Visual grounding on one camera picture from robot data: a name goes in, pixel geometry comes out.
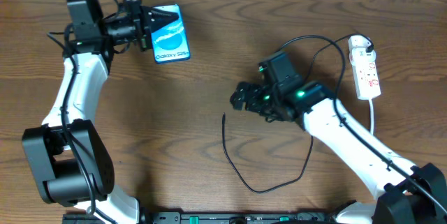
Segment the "blue Galaxy smartphone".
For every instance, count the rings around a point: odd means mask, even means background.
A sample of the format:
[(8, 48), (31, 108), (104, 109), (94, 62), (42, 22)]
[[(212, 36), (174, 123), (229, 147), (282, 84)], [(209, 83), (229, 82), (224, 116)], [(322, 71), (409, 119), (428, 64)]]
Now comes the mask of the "blue Galaxy smartphone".
[(157, 64), (186, 61), (191, 58), (186, 29), (177, 4), (155, 6), (155, 9), (174, 13), (178, 18), (151, 32), (154, 60)]

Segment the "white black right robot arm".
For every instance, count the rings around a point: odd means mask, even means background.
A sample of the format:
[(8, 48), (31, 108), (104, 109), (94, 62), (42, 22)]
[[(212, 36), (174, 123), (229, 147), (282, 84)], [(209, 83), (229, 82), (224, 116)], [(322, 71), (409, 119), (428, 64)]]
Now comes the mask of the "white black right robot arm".
[(418, 167), (373, 136), (335, 94), (305, 82), (284, 52), (259, 63), (262, 84), (240, 82), (230, 103), (266, 121), (295, 122), (351, 168), (372, 194), (373, 204), (342, 207), (337, 223), (445, 223), (446, 179), (431, 163)]

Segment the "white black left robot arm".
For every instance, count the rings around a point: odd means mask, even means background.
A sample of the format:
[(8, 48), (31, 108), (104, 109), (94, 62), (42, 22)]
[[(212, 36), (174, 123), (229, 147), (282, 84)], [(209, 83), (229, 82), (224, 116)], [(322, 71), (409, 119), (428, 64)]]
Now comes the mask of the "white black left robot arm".
[(131, 44), (154, 49), (154, 32), (179, 24), (179, 6), (121, 0), (105, 16), (99, 0), (66, 0), (71, 22), (59, 42), (64, 76), (40, 126), (22, 146), (41, 199), (83, 210), (81, 221), (153, 223), (154, 216), (115, 183), (112, 159), (94, 126), (101, 89), (115, 55)]

